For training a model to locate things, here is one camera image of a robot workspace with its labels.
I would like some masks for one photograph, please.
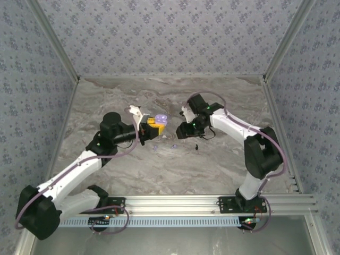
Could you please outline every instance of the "gray marble floor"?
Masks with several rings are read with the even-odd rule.
[[[176,128],[184,121],[179,112],[195,91],[212,90],[226,98],[228,110],[247,122],[272,125],[268,105],[258,79],[239,78],[96,78],[80,81],[66,135],[53,174],[70,164],[92,140],[107,112],[118,112],[130,124],[123,109],[129,104],[145,112],[168,115],[163,135],[140,144],[125,157],[113,159],[86,178],[73,193],[97,184],[110,194],[216,194],[234,193],[247,170],[243,148],[216,131],[214,139],[178,140]],[[204,94],[213,103],[219,99]],[[286,193],[287,175],[268,182],[267,193]]]

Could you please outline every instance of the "yellow object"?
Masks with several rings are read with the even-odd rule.
[[[151,117],[148,118],[147,123],[152,128],[158,128],[158,135],[160,135],[165,128],[165,125],[155,124],[156,123],[155,118],[151,118]]]

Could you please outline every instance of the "patterned wallpaper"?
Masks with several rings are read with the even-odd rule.
[[[0,9],[0,254],[9,255],[20,191],[45,177],[73,82],[26,2]]]
[[[340,254],[340,2],[317,0],[270,82],[306,193]]]
[[[80,76],[263,74],[301,0],[39,0]]]

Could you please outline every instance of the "purple object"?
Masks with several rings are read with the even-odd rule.
[[[168,116],[164,115],[164,114],[157,114],[155,117],[155,122],[158,125],[165,125],[168,124]]]

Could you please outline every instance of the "metal frame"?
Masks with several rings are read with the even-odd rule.
[[[49,178],[51,176],[52,169],[54,167],[54,164],[56,163],[56,160],[58,158],[58,154],[59,154],[64,136],[65,136],[67,122],[68,122],[69,117],[70,117],[70,112],[71,112],[71,108],[72,108],[72,105],[73,105],[73,99],[74,99],[77,87],[78,87],[78,82],[76,82],[76,84],[75,84],[75,86],[72,90],[70,101],[69,101],[69,104],[68,104],[67,109],[66,109],[65,118],[64,118],[64,121],[63,121],[63,124],[62,124],[62,127],[61,127],[61,131],[59,133],[57,143],[56,143],[56,148],[53,152],[52,159],[51,159],[51,162],[49,164],[48,171],[46,173],[45,181],[49,180]],[[24,229],[21,233],[20,238],[19,238],[19,242],[16,246],[14,255],[30,254],[31,250],[33,248],[33,244],[34,244],[35,239],[36,239],[36,237],[33,234],[31,234],[28,230]]]
[[[280,65],[283,57],[291,46],[296,34],[302,27],[307,15],[309,14],[315,2],[316,0],[302,0],[288,29],[285,32],[284,37],[282,38],[279,46],[274,53],[274,56],[272,57],[265,71],[265,79],[267,82],[272,79],[276,69]]]
[[[298,188],[298,191],[300,193],[304,193],[303,185],[302,185],[295,161],[293,160],[291,147],[289,146],[288,138],[283,128],[283,124],[282,124],[282,121],[279,115],[279,111],[274,100],[273,92],[271,90],[270,85],[264,79],[261,81],[261,84],[262,84],[267,102],[269,104],[269,110],[273,118],[273,124],[274,124],[275,130],[277,131],[276,132],[277,139],[287,156],[289,171],[293,176],[295,176],[296,186]],[[313,213],[306,214],[305,220],[308,226],[309,234],[310,234],[314,249],[316,251],[316,254],[332,255],[333,252],[327,240],[326,232],[322,225],[320,215],[313,214]]]
[[[253,214],[221,214],[216,195],[124,195],[125,208],[131,216],[252,216]],[[317,214],[316,200],[310,194],[264,194],[268,199],[273,216]]]
[[[36,18],[37,22],[39,23],[42,30],[44,31],[51,46],[54,48],[55,53],[57,54],[60,61],[64,65],[66,72],[68,73],[68,75],[74,82],[77,82],[79,78],[72,65],[72,62],[70,58],[68,57],[66,51],[64,50],[61,42],[59,41],[58,36],[54,32],[51,24],[49,23],[48,18],[44,13],[43,8],[41,8],[37,0],[26,0],[26,2],[29,8],[31,9],[34,17]]]

